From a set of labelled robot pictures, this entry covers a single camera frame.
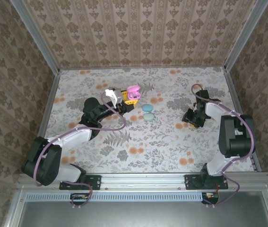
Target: pink toy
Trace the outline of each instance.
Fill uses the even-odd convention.
[[[138,92],[140,87],[138,85],[133,85],[128,87],[128,99],[129,100],[136,100],[141,98],[141,94]]]

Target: floral tablecloth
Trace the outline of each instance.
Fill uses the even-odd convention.
[[[73,128],[80,120],[84,101],[88,97],[100,101],[100,94],[108,87],[126,89],[138,84],[142,94],[137,108],[124,115],[126,128],[101,131],[93,140],[63,154],[62,163],[75,163],[89,173],[198,172],[219,152],[218,122],[206,120],[203,128],[195,129],[181,119],[196,101],[190,91],[196,82],[208,89],[211,98],[233,108],[222,68],[68,70],[60,76],[47,137]],[[152,122],[143,120],[143,104],[153,105]],[[116,115],[102,121],[103,128],[121,124]],[[250,159],[229,169],[252,170]]]

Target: yellow object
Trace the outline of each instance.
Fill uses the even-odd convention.
[[[127,91],[122,91],[122,96],[123,96],[124,102],[128,100],[128,92]]]
[[[125,101],[124,102],[126,105],[131,105],[131,104],[134,104],[134,107],[136,108],[137,106],[137,103],[138,103],[138,100],[128,100],[128,101]]]

